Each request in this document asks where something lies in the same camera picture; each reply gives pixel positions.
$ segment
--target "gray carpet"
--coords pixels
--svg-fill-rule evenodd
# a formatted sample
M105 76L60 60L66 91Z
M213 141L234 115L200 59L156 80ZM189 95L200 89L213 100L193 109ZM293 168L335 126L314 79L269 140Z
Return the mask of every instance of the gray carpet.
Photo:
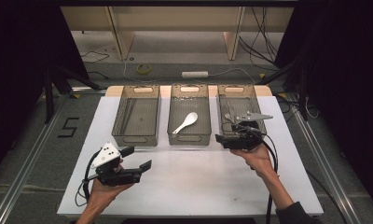
M153 72L144 77L135 72L135 66L137 65L136 63L128 63L127 76L145 81L160 79L160 81L155 84L174 83L174 80L169 79L181 77L181 72L186 70L205 70L209 71L210 74L218 74L231 68L240 67L251 74L256 81L259 80L259 74L263 72L263 70L254 68L251 65L155 63L151 64ZM128 80L122 76L123 64L87 63L86 66L90 72L100 72L109 77L109 79L105 79L100 75L90 73L91 80L102 86L141 85L140 82ZM251 82L251 79L239 70L218 77L206 78L202 81L208 83L238 84ZM189 80L188 82L196 83L195 80ZM70 80L70 83L73 86L82 86L74 80ZM273 92L276 92L282 89L282 83L283 78L280 78L270 83L269 86ZM67 223L67 218L60 217L56 214L57 206L61 202L62 191L66 188L70 175L74 170L76 160L85 141L100 97L102 97L101 94L81 94L79 98L70 98L66 101L53 132L26 183L27 185L42 187L43 189L31 190L26 188L17 200L7 223ZM285 110L286 105L282 104L282 108ZM25 158L27 158L29 150L34 145L36 137L43 128L45 116L45 102L40 99L32 116L26 122L25 128L16 142L15 148L9 151L7 157L0 166L1 185L6 186L12 183L19 168L24 163ZM291 116L292 112L284 114L285 119L291 118L287 124L305 167L327 187L325 179L311 153L308 143L297 125L295 117ZM62 129L67 118L78 118L69 121L69 126L76 127L76 132L73 137L59 138L59 135L71 133L70 130ZM314 129L316 136L319 138L320 144L325 150L328 159L330 159L343 187L352 199L352 203L362 223L373 223L373 202L355 176L349 163L347 163L347 159L340 156L336 141L325 125L324 117L320 116L318 119L310 119L309 123ZM320 219L324 223L341 223L341 218L337 209L329 200L328 196L325 195L325 192L313 180L311 183L325 209L325 213ZM6 190L7 187L0 186L0 201ZM119 219L100 217L96 223L119 223ZM265 219L263 217L257 217L256 223L265 223ZM277 218L274 217L271 223L278 223Z

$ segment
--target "table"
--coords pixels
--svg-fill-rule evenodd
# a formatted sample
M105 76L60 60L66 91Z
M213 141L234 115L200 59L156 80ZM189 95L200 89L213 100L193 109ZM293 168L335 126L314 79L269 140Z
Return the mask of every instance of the table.
M258 102L268 135L273 139L279 157L279 175L295 201L300 201L313 216L323 213L317 196L297 153L283 114L268 87L258 87L263 96ZM106 142L116 146L111 135L121 87L109 89L95 113L76 168L62 198L58 214L76 217L84 206L77 207L75 195L92 154ZM236 157L215 142L219 133L216 109L216 86L209 86L212 136L210 145L170 146L167 137L170 86L161 86L159 143L156 147L137 147L124 159L125 168L137 167L152 160L152 168L141 182L122 192L102 213L105 216L127 217L252 217L266 214L269 193L263 181L250 170L242 158Z

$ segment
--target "person's right hand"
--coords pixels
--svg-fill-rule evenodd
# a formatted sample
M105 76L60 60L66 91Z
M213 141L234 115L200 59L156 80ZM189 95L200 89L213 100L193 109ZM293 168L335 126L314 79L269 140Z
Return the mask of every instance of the person's right hand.
M243 157L245 162L252 169L256 170L256 174L260 177L274 171L270 161L269 150L264 144L260 144L251 151L231 149L230 152L234 155Z

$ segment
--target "black sleeve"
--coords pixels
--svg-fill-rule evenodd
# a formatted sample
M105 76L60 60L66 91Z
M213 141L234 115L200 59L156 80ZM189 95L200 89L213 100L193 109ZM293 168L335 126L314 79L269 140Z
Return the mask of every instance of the black sleeve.
M281 224L320 224L317 218L306 214L300 202L293 203L284 210L276 209L277 217Z

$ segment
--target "floor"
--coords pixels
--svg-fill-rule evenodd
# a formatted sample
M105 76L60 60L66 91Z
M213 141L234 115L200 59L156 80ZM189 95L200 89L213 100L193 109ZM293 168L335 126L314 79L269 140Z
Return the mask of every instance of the floor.
M242 34L242 38L249 44L256 34ZM223 36L220 33L199 32L141 32L137 33L131 52L126 61L122 62L114 48L112 35L106 32L73 32L82 59L90 74L90 79L102 86L128 85L146 83L156 80L159 83L173 83L181 78L183 71L208 71L209 74L225 74L212 77L210 82L230 83L235 79L258 81L261 76L270 76L275 69L263 60L254 59L259 64L255 67L250 61L250 55L241 46L235 61L228 59ZM274 48L278 48L282 34L269 34ZM260 38L255 49L269 57L265 41ZM153 71L142 77L136 74L138 64L152 65ZM22 182L22 188L17 193L15 201L9 205L6 223L68 223L69 219L57 215L57 207L62 200L62 194L67 186L68 178L73 172L74 164L79 156L79 150L84 143L85 136L94 116L95 108L104 95L103 91L86 91L86 87L76 81L70 81L75 89L80 91L72 96L55 94L55 103L59 116L53 120L52 126L44 125L46 118L45 97L37 101L34 113L25 124L23 132L15 143L15 148L9 151L0 166L0 205L9 189L15 186L21 167L31 164L26 173L27 178ZM283 78L269 84L272 92L282 91ZM341 200L346 199L348 208L343 209L348 223L373 223L373 202L364 186L359 182L347 159L342 157L336 140L325 124L324 116L313 107L311 100L310 118L308 122L300 121L298 112L290 104L279 101L293 135L299 155L306 167L327 189ZM60 138L69 134L62 126L67 118L69 125L77 127L71 138ZM318 143L308 141L302 127L311 127ZM43 146L37 145L37 139L45 141ZM319 147L325 155L327 163L317 160ZM328 181L325 169L330 168L344 194L336 193L334 183ZM324 223L342 223L339 211L331 202L321 186L311 179L325 213L320 216ZM265 223L263 217L256 218L257 223ZM113 217L100 217L96 223L119 223ZM278 223L274 217L271 223Z

